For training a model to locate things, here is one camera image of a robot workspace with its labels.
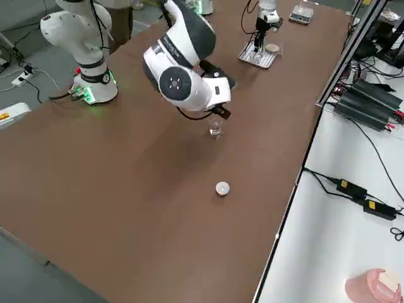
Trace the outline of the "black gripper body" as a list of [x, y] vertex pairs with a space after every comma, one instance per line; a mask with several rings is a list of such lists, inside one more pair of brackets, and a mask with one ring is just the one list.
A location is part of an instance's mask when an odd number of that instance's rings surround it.
[[265, 33], [268, 30], [273, 30], [277, 32], [283, 24], [283, 18], [279, 16], [263, 16], [257, 17], [256, 20], [256, 30], [259, 33]]
[[203, 70], [201, 77], [202, 78], [222, 78], [224, 77], [224, 72], [219, 67], [210, 63], [207, 60], [201, 60], [199, 62], [200, 68]]

